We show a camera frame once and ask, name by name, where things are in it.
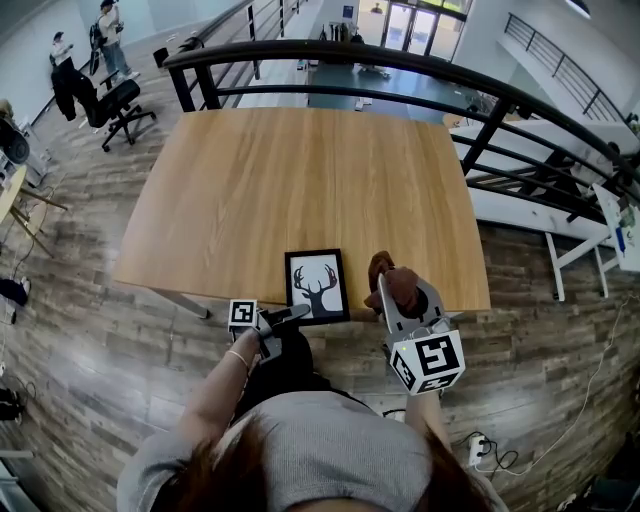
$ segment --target hand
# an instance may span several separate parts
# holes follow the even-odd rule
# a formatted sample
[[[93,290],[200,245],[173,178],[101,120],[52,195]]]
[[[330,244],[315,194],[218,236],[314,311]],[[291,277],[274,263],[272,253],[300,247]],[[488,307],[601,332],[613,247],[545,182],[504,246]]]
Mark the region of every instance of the hand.
[[[260,352],[260,335],[254,329],[247,329],[233,344],[232,350],[244,357],[251,366],[253,358]]]

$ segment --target black railing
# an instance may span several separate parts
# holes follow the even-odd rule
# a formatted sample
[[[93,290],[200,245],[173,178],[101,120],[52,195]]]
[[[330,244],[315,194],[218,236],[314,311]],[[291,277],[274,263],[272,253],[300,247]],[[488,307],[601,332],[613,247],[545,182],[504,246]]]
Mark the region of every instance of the black railing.
[[[254,1],[255,0],[241,0],[233,7],[224,11],[217,18],[200,29],[198,33],[189,37],[178,48],[176,55],[204,48],[209,39],[218,34],[223,27],[227,26],[234,17],[240,15],[243,11],[246,12],[246,21],[240,23],[238,28],[227,36],[225,44],[245,40],[259,41],[270,39],[277,35],[284,37],[284,27],[289,19],[294,14],[300,14],[300,4],[303,1],[308,2],[309,0],[270,0],[257,10],[254,10]],[[249,62],[238,63],[241,65],[236,67],[234,67],[234,64],[236,63],[229,62],[219,70],[218,73],[216,73],[216,80],[219,85],[223,84],[229,87],[235,87],[238,83],[242,83],[242,85],[248,84],[253,77],[257,80],[260,79],[259,61],[254,60],[251,63],[253,65],[252,72],[248,71]],[[204,83],[205,87],[206,84],[209,83],[209,79],[207,76],[203,77],[203,74],[211,75],[211,79],[213,79],[211,69],[200,71],[196,70],[196,77],[192,80],[187,80],[184,73],[174,74],[171,72],[171,78],[173,79],[176,90],[182,92],[182,94],[179,94],[178,96],[183,109],[191,109],[193,103],[193,99],[187,100],[188,97],[191,97],[191,94],[187,95],[186,92],[188,91],[191,93],[199,83]],[[205,101],[200,105],[200,110],[204,110],[205,108],[217,108],[215,107],[217,104],[224,107],[229,99],[229,97],[225,97],[221,103],[220,100],[216,100],[218,103],[215,101],[213,103],[207,103],[207,96],[204,95],[204,92],[203,96],[205,96]],[[186,105],[182,103],[183,99],[188,101]],[[239,98],[234,102],[233,106],[237,106],[238,102]]]
[[[211,74],[206,72],[211,66],[215,65],[279,59],[314,59],[327,62],[360,63],[396,68],[428,75],[436,79],[446,80],[484,92],[496,97],[497,102],[488,114],[484,114],[480,112],[469,112],[460,107],[414,96],[351,87],[303,84],[219,87],[214,83]],[[186,70],[195,69],[198,76],[202,78],[200,86],[208,108],[220,108],[220,97],[265,93],[318,93],[400,102],[441,112],[458,114],[476,121],[481,121],[484,125],[475,139],[461,137],[459,135],[453,135],[452,138],[454,142],[469,146],[469,151],[461,160],[465,176],[469,171],[475,169],[484,173],[483,175],[495,177],[495,181],[497,181],[499,185],[492,186],[490,181],[483,182],[475,177],[470,177],[470,179],[467,180],[468,186],[552,206],[571,213],[571,220],[577,216],[592,219],[602,218],[593,200],[583,197],[576,187],[576,184],[586,187],[589,186],[588,183],[575,177],[569,171],[570,167],[576,162],[586,166],[606,179],[605,186],[611,190],[626,193],[636,201],[640,200],[640,197],[638,197],[633,190],[622,184],[626,177],[640,182],[636,171],[602,139],[550,105],[519,89],[440,59],[425,58],[407,52],[368,45],[330,41],[281,40],[234,43],[215,48],[194,50],[170,57],[165,61],[164,65],[171,71],[174,77],[179,75],[184,77]],[[191,98],[191,93],[179,87],[176,87],[176,90],[183,107],[185,105],[188,106],[188,108],[184,108],[184,110],[194,111],[195,106]],[[599,167],[596,167],[567,149],[529,133],[522,128],[506,123],[504,121],[505,115],[515,107],[526,109],[584,141],[612,161],[616,173],[610,176]],[[561,163],[551,164],[551,158],[548,159],[547,162],[541,162],[529,156],[491,144],[492,137],[498,130],[510,132],[511,134],[518,135],[551,149],[554,161],[559,159]],[[520,169],[517,172],[507,172],[487,165],[481,165],[478,163],[478,158],[485,151],[523,162],[526,164],[523,165],[525,169]],[[504,186],[504,180],[510,180],[512,184],[510,186]]]
[[[582,113],[596,121],[625,122],[609,97],[571,57],[531,25],[509,13],[505,33],[542,64],[578,102]]]

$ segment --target gray shirt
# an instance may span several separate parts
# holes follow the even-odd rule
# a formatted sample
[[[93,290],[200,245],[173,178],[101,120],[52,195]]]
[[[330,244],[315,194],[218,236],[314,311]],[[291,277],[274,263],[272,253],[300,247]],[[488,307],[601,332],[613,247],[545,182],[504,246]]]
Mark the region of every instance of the gray shirt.
[[[429,483],[431,454],[425,440],[408,425],[381,418],[354,400],[332,392],[288,393],[249,414],[254,412],[269,432],[269,511],[309,500],[353,498],[410,512]],[[222,449],[247,420],[227,431]],[[193,449],[177,432],[147,439],[118,480],[118,512],[148,512],[162,485],[188,462]],[[473,477],[487,490],[495,511],[507,511],[491,484]]]

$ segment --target white table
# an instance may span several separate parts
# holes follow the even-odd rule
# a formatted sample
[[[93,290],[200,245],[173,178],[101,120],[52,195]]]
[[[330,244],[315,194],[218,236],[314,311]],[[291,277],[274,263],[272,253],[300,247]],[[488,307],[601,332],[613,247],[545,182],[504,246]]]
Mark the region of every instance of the white table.
[[[640,210],[636,206],[632,206],[634,209],[636,225],[633,228],[622,228],[622,235],[625,243],[625,250],[623,251],[616,234],[616,229],[619,227],[620,221],[618,197],[597,184],[593,185],[593,191],[598,198],[600,208],[602,209],[602,213],[604,214],[604,218],[607,222],[606,226],[602,226],[601,231],[597,232],[589,238],[589,240],[582,242],[575,249],[559,258],[556,253],[555,245],[553,244],[551,233],[545,233],[545,236],[547,237],[547,245],[549,246],[549,252],[551,254],[553,273],[556,279],[556,298],[560,302],[564,302],[565,299],[564,284],[562,283],[562,274],[560,270],[570,263],[573,263],[581,256],[584,256],[592,249],[596,253],[596,261],[598,263],[598,271],[600,272],[600,281],[602,283],[602,296],[605,298],[609,297],[609,289],[607,287],[607,279],[605,276],[605,273],[608,270],[619,266],[621,270],[625,270],[627,272],[640,272]],[[616,255],[613,259],[603,263],[598,245],[609,238],[612,239]]]

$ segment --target metal handrail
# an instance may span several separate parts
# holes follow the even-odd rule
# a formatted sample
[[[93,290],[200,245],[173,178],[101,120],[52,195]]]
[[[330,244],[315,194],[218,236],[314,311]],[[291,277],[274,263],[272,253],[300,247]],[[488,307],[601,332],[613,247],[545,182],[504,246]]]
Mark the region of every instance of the metal handrail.
[[[524,42],[523,42],[521,39],[519,39],[518,37],[515,37],[515,36],[513,35],[513,32],[510,32],[510,31],[509,31],[509,28],[510,28],[510,27],[515,27],[515,26],[516,26],[515,24],[513,24],[513,20],[516,20],[516,21],[517,21],[517,23],[521,23],[521,24],[525,25],[528,29],[530,29],[530,30],[531,30],[532,34],[531,34],[531,37],[530,37],[530,39],[529,39],[529,41],[528,41],[528,43],[527,43],[526,45],[524,44]],[[587,114],[587,112],[589,111],[589,109],[593,107],[593,105],[594,105],[594,103],[595,103],[595,101],[596,101],[596,98],[598,98],[598,96],[602,96],[603,98],[605,98],[605,99],[607,100],[608,104],[609,104],[611,107],[613,107],[613,109],[614,109],[614,113],[612,113],[612,112],[608,109],[607,105],[605,105],[604,103],[602,104],[602,108],[600,109],[600,112],[601,112],[602,114],[604,114],[604,112],[603,112],[603,109],[604,109],[604,110],[606,110],[607,114],[609,114],[611,117],[613,117],[613,118],[614,118],[614,120],[615,120],[615,117],[616,117],[616,115],[617,115],[617,116],[620,118],[620,121],[622,121],[623,123],[625,123],[625,124],[626,124],[625,117],[624,117],[624,116],[622,115],[622,113],[618,110],[618,108],[616,107],[615,103],[613,103],[613,101],[611,101],[611,99],[609,98],[609,96],[607,96],[607,94],[602,90],[602,88],[598,86],[598,84],[597,84],[597,83],[596,83],[596,82],[595,82],[595,81],[594,81],[594,80],[593,80],[593,79],[592,79],[592,78],[587,74],[587,72],[586,72],[584,69],[582,69],[582,68],[580,67],[580,65],[578,65],[578,63],[577,63],[576,61],[574,61],[574,60],[573,60],[571,57],[569,57],[565,52],[563,52],[563,51],[562,51],[562,49],[561,49],[557,44],[555,44],[553,41],[551,41],[549,38],[547,38],[544,34],[541,34],[538,30],[536,30],[535,28],[533,28],[533,27],[532,27],[531,25],[529,25],[526,21],[524,21],[523,19],[519,18],[518,16],[516,16],[516,15],[515,15],[515,14],[513,14],[513,13],[509,13],[509,20],[507,21],[507,26],[506,26],[506,28],[505,28],[505,33],[506,33],[506,34],[509,34],[509,35],[510,35],[511,37],[513,37],[516,41],[518,41],[518,42],[519,42],[519,43],[521,43],[523,46],[525,46],[525,51],[527,51],[527,52],[529,52],[529,49],[530,49],[531,43],[532,43],[532,42],[533,42],[533,40],[536,38],[536,36],[537,36],[538,38],[541,38],[541,39],[542,39],[543,41],[545,41],[548,45],[550,45],[550,46],[552,46],[553,48],[555,48],[558,52],[560,52],[560,58],[559,58],[559,62],[558,62],[558,64],[557,64],[557,66],[556,66],[556,69],[555,69],[555,71],[554,71],[554,73],[553,73],[552,77],[556,77],[556,75],[558,74],[558,71],[560,70],[560,67],[562,66],[562,64],[563,64],[563,63],[565,63],[565,62],[568,62],[568,63],[572,64],[573,66],[575,66],[575,68],[576,68],[577,70],[579,70],[579,71],[580,71],[580,72],[581,72],[581,73],[582,73],[582,74],[587,78],[587,80],[591,83],[591,85],[593,85],[593,87],[595,88],[595,93],[593,93],[593,96],[591,96],[591,98],[586,102],[587,106],[586,106],[586,108],[584,109],[583,114]],[[526,39],[526,36],[527,36],[527,34],[526,34],[526,33],[523,33],[522,31],[517,32],[517,33],[518,33],[518,35],[519,35],[519,36],[525,36],[525,39]],[[580,101],[578,98],[576,98],[576,96],[575,96],[571,91],[569,91],[569,93],[570,93],[570,94],[571,94],[571,95],[576,99],[576,101],[578,101],[578,103],[581,103],[581,101]]]
[[[296,6],[297,7],[296,12],[299,13],[300,12],[300,1],[301,0],[291,0],[291,3],[287,4],[286,8],[288,9],[288,8],[292,8],[292,7]],[[262,23],[264,24],[267,21],[271,20],[271,18],[273,18],[273,16],[278,14],[278,13],[280,14],[280,19],[276,21],[276,24],[272,28],[267,30],[265,38],[269,37],[269,35],[273,32],[273,28],[275,28],[278,24],[280,24],[282,35],[284,35],[284,24],[287,22],[287,20],[285,20],[284,0],[270,0],[265,5],[263,5],[260,9],[258,9],[255,13],[253,12],[253,3],[254,2],[255,2],[255,0],[242,0],[241,2],[237,3],[236,5],[230,7],[226,11],[224,11],[222,14],[220,14],[214,20],[212,20],[207,25],[205,25],[203,28],[201,28],[195,35],[193,35],[193,36],[189,37],[188,39],[186,39],[185,42],[182,43],[182,45],[180,45],[178,47],[177,54],[193,51],[193,50],[199,49],[199,48],[204,48],[205,47],[205,43],[209,39],[211,39],[211,37],[213,37],[213,35],[218,30],[220,30],[229,20],[231,20],[236,14],[240,13],[245,8],[247,9],[247,14],[248,14],[247,21],[244,24],[242,24],[240,27],[238,27],[238,29],[227,38],[225,44],[231,43],[234,38],[236,38],[243,30],[246,30],[246,29],[249,29],[249,34],[248,34],[249,38],[252,41],[255,41],[256,40],[256,33],[257,33],[255,19],[258,17],[259,14],[262,14],[262,12],[264,12],[265,9],[267,9],[268,7],[270,7],[273,4],[276,4],[276,10],[273,11],[265,20],[262,20]],[[221,81],[222,79],[224,79],[224,77],[230,71],[231,66],[233,64],[234,63],[229,63],[229,65],[225,67],[225,69],[223,70],[222,74],[217,77],[218,81]],[[239,74],[244,73],[244,71],[246,70],[246,67],[247,66],[244,66]],[[258,61],[253,61],[253,67],[254,67],[254,76],[255,76],[256,79],[259,79],[260,78],[260,65],[259,65]],[[236,85],[237,82],[238,82],[238,80],[236,79],[233,82],[233,85]],[[191,83],[187,84],[189,92],[193,91],[196,88],[197,85],[198,85],[198,78],[196,77],[195,79],[193,79],[191,81]],[[203,104],[203,106],[200,108],[200,110],[203,110],[204,107],[205,107],[205,104]]]
[[[178,53],[188,52],[195,50],[196,48],[204,48],[205,43],[211,39],[211,36],[215,34],[227,21],[238,14],[242,9],[252,4],[254,0],[241,0],[236,5],[229,7],[222,14],[211,20],[204,27],[202,27],[195,35],[188,38],[180,48]]]
[[[537,135],[528,133],[516,126],[504,123],[503,121],[505,115],[514,106],[524,108],[543,119],[547,119],[551,123],[559,126],[560,128],[566,130],[568,133],[587,143],[589,146],[612,161],[617,169],[622,171],[622,174],[628,174],[633,178],[633,180],[640,183],[640,174],[635,171],[624,158],[613,151],[613,149],[611,149],[611,147],[609,147],[609,145],[606,144],[602,139],[575,122],[570,117],[559,112],[552,106],[530,96],[529,94],[515,87],[512,87],[508,84],[482,75],[480,73],[471,71],[467,68],[442,61],[440,59],[429,57],[425,58],[423,56],[413,55],[408,52],[388,50],[386,48],[369,45],[338,43],[332,41],[279,40],[233,43],[219,47],[203,48],[190,52],[184,52],[169,57],[167,60],[165,60],[164,66],[170,71],[172,77],[174,78],[176,91],[178,92],[178,97],[181,101],[183,109],[185,111],[195,111],[196,108],[193,104],[193,99],[191,98],[190,94],[188,92],[185,93],[180,86],[181,80],[183,79],[181,77],[184,77],[185,70],[193,68],[195,69],[196,74],[198,74],[200,70],[199,78],[202,77],[206,79],[206,74],[203,73],[202,70],[209,69],[209,67],[212,65],[263,60],[300,59],[371,64],[375,66],[385,66],[406,70],[414,73],[428,75],[436,79],[449,81],[458,85],[484,92],[498,98],[498,101],[491,113],[487,115],[479,112],[468,112],[459,107],[447,105],[437,101],[426,100],[419,97],[352,87],[306,84],[275,84],[258,86],[245,85],[235,87],[234,84],[231,87],[217,88],[209,74],[209,78],[207,79],[207,81],[201,83],[201,88],[203,96],[205,97],[207,108],[221,108],[219,97],[239,97],[240,95],[251,93],[318,93],[356,97],[364,96],[374,99],[377,98],[387,101],[416,105],[443,112],[451,112],[470,119],[482,121],[484,123],[484,126],[475,139],[457,140],[457,142],[465,144],[468,142],[470,145],[469,151],[462,160],[462,168],[465,175],[471,169],[480,170],[481,172],[493,174],[498,177],[505,177],[508,175],[509,178],[520,181],[521,183],[523,183],[523,185],[528,186],[529,188],[539,187],[541,189],[546,189],[547,191],[550,191],[551,194],[555,194],[558,199],[551,200],[548,197],[527,195],[525,193],[522,193],[522,191],[512,191],[504,188],[494,190],[494,192],[496,193],[510,195],[512,197],[525,198],[528,201],[554,206],[555,208],[570,212],[572,214],[572,217],[570,218],[575,218],[575,216],[578,215],[596,219],[601,218],[601,214],[595,208],[595,205],[590,201],[585,201],[579,195],[577,189],[575,194],[572,195],[571,193],[567,193],[561,188],[556,188],[555,186],[550,185],[549,181],[546,180],[544,176],[525,176],[521,174],[514,174],[512,176],[511,174],[506,173],[503,170],[478,164],[477,160],[483,153],[483,151],[492,151],[509,158],[525,162],[529,165],[533,165],[543,174],[546,173],[547,175],[550,175],[552,177],[555,176],[556,179],[568,179],[573,183],[578,183],[580,185],[586,184],[586,182],[574,178],[569,172],[567,172],[566,166],[563,166],[564,168],[562,169],[557,169],[555,167],[552,167],[551,165],[540,162],[525,155],[520,155],[507,149],[491,145],[490,141],[492,136],[497,130],[501,129],[546,146],[552,151],[560,153],[564,157],[567,157],[574,162],[578,162],[586,166],[600,176],[604,177],[607,180],[608,185],[610,185],[611,187],[628,194],[636,201],[640,201],[640,197],[636,195],[633,190],[630,190],[628,187],[620,183],[618,176],[612,178],[598,167],[586,161],[584,158],[575,155],[571,151],[564,149]],[[486,185],[478,184],[475,182],[469,182],[469,186],[475,188],[487,187]],[[572,199],[572,201],[570,203],[567,203],[567,198]]]

